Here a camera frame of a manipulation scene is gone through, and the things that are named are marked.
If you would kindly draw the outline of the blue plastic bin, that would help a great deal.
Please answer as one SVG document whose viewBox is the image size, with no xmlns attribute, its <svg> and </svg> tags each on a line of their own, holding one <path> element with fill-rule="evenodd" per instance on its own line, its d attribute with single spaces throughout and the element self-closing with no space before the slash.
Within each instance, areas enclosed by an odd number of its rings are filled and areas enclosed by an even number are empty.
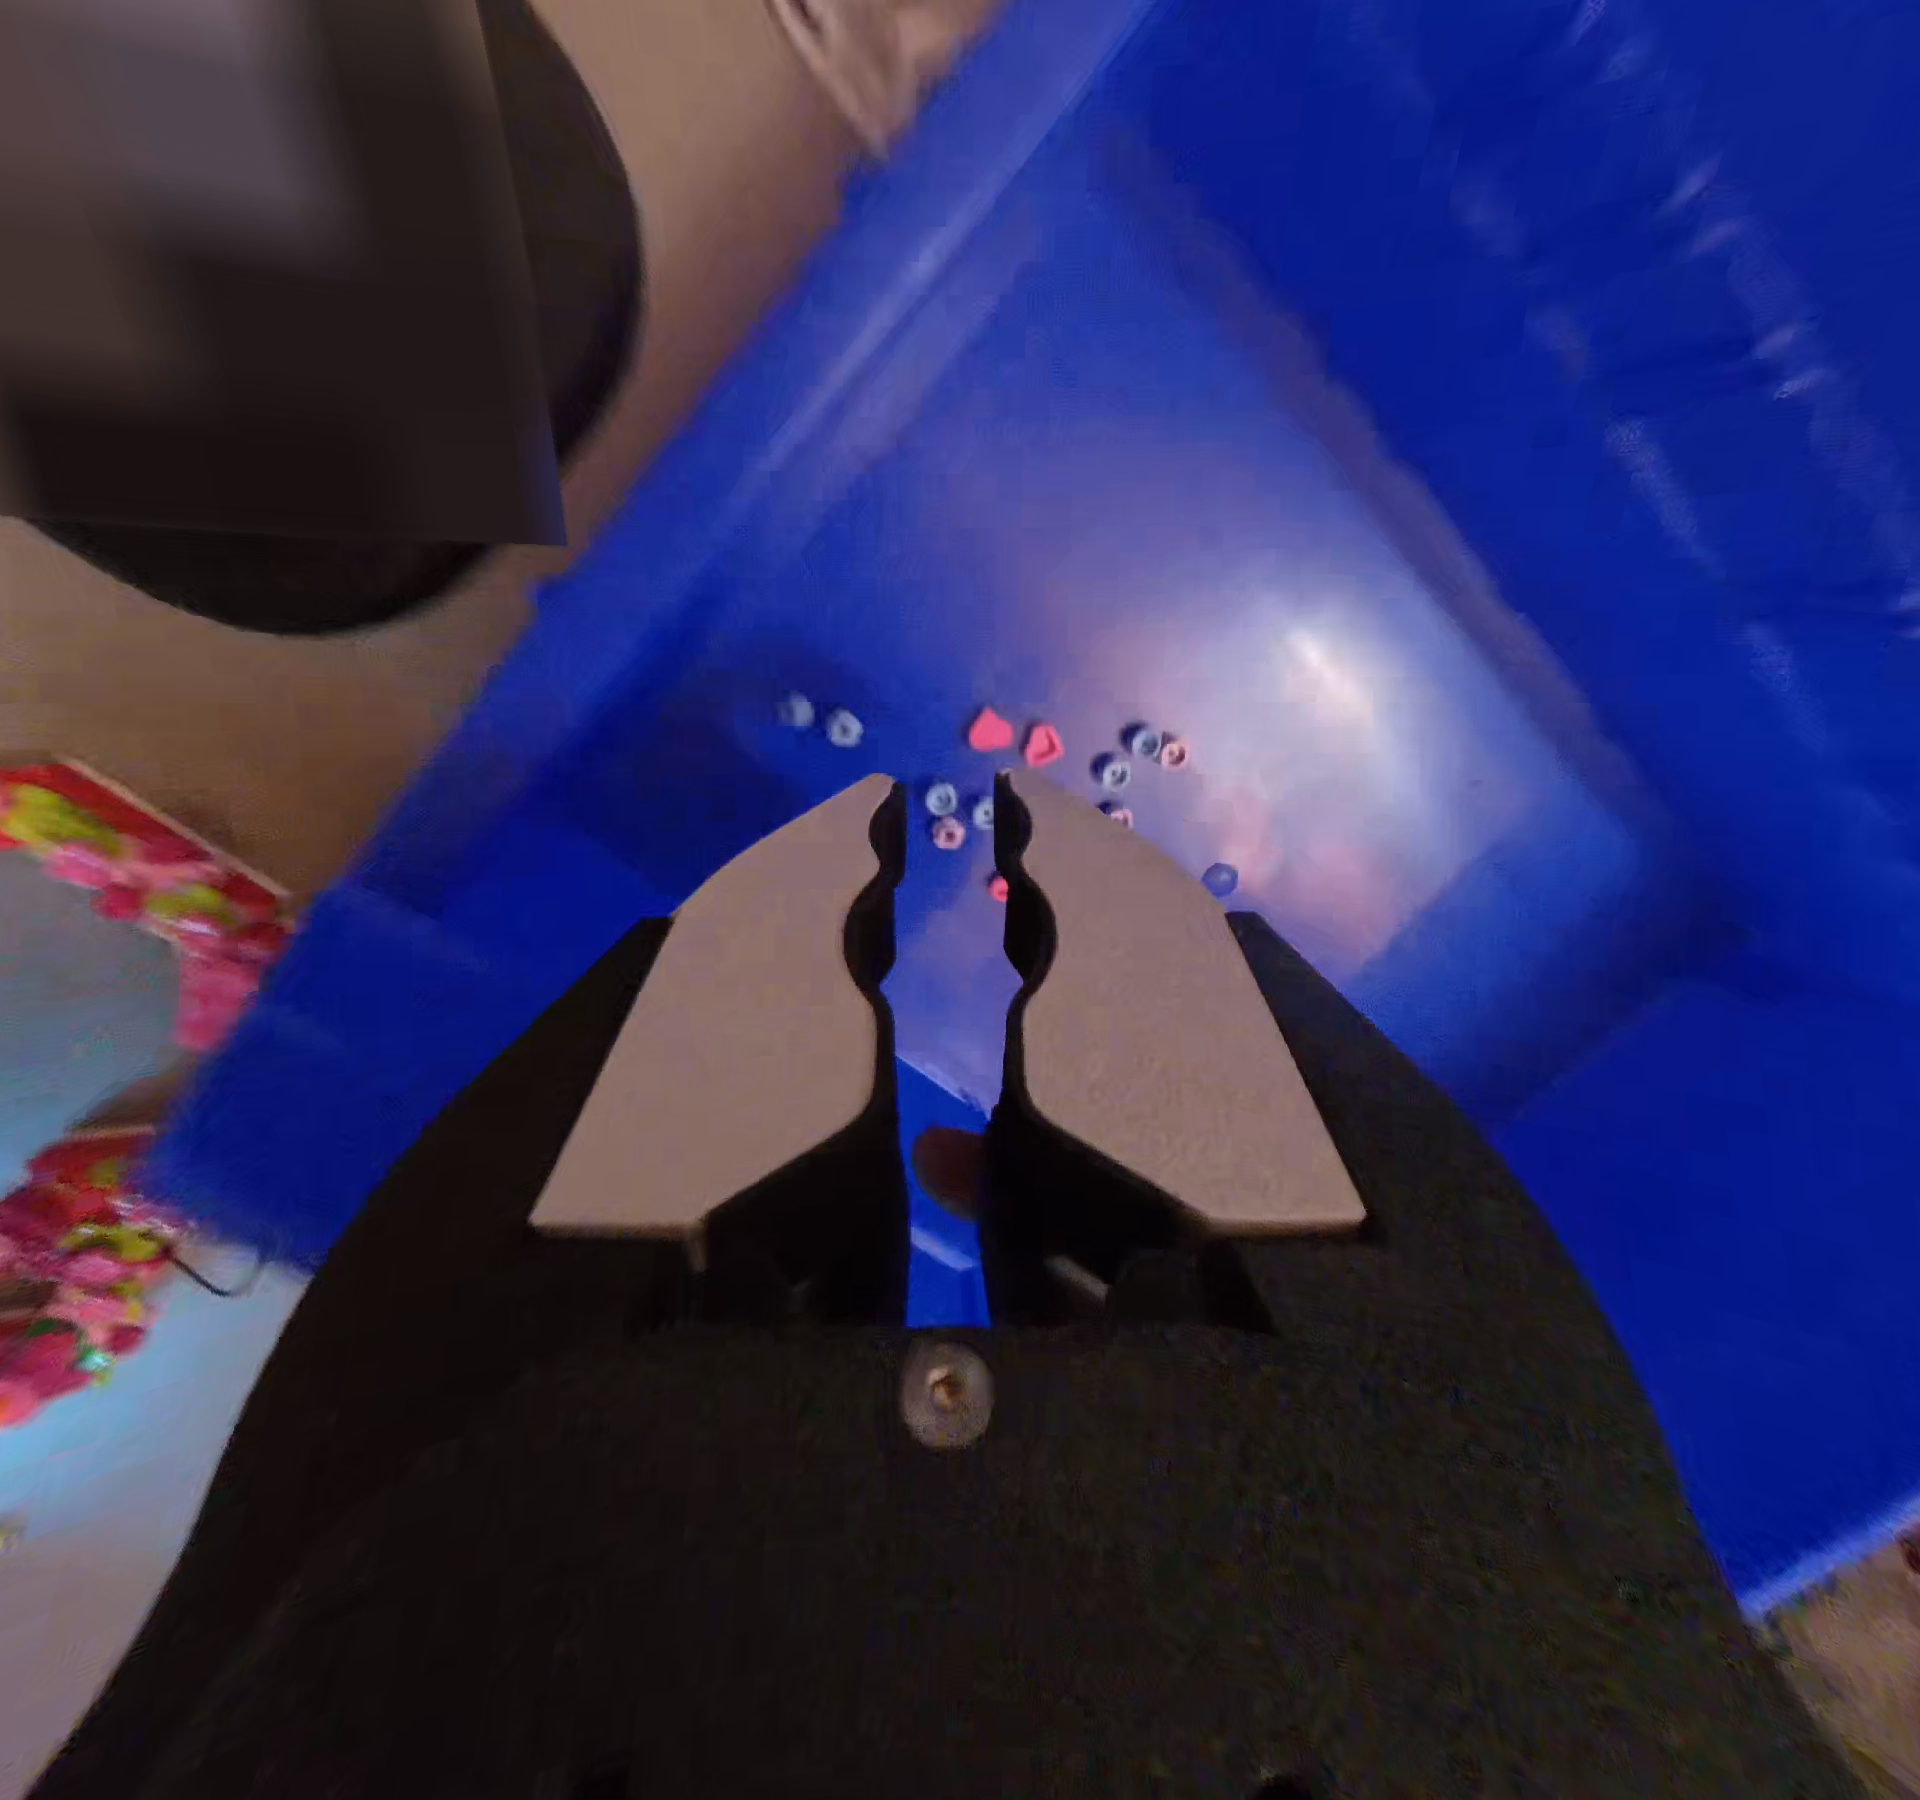
<svg viewBox="0 0 1920 1800">
<path fill-rule="evenodd" d="M 1915 304 L 1915 0 L 1012 0 L 159 1176 L 318 1260 L 764 833 L 1155 725 L 1140 835 L 1496 1139 L 1763 1612 L 1915 1518 Z"/>
</svg>

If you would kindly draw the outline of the black oval pad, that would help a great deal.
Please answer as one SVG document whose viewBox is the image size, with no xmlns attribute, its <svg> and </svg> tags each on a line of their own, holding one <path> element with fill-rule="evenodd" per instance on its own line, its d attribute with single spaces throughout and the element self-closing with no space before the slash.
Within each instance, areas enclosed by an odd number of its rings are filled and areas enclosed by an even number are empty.
<svg viewBox="0 0 1920 1800">
<path fill-rule="evenodd" d="M 475 0 L 537 311 L 555 460 L 569 468 L 644 342 L 642 215 L 605 117 L 532 0 Z M 189 618 L 277 639 L 394 626 L 486 544 L 368 544 L 28 518 L 37 539 Z"/>
</svg>

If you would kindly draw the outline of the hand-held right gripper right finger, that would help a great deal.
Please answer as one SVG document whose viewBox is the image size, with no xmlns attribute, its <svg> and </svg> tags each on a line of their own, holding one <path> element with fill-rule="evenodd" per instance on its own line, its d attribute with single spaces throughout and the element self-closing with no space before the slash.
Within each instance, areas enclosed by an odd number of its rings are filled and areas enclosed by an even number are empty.
<svg viewBox="0 0 1920 1800">
<path fill-rule="evenodd" d="M 1243 1251 L 1368 1211 L 1229 917 L 1044 773 L 994 784 L 1018 974 L 986 1131 L 986 1294 L 1007 1327 L 1146 1312 L 1262 1333 Z"/>
</svg>

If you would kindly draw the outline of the floral printed box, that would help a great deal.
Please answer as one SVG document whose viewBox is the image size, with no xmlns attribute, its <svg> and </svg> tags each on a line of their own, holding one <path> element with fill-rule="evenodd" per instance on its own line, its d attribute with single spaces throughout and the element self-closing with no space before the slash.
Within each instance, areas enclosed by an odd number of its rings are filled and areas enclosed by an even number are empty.
<svg viewBox="0 0 1920 1800">
<path fill-rule="evenodd" d="M 4 1455 L 97 1395 L 169 1294 L 230 1300 L 154 1182 L 174 1096 L 281 961 L 300 903 L 71 756 L 2 764 Z"/>
</svg>

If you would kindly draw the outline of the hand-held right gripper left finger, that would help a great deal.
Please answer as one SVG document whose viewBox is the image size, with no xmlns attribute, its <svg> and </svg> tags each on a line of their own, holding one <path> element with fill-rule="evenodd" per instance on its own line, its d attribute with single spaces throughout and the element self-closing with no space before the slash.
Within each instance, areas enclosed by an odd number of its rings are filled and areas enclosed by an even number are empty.
<svg viewBox="0 0 1920 1800">
<path fill-rule="evenodd" d="M 907 1196 L 883 982 L 903 866 L 903 788 L 867 774 L 697 887 L 529 1229 L 667 1249 L 708 1317 L 900 1324 Z"/>
</svg>

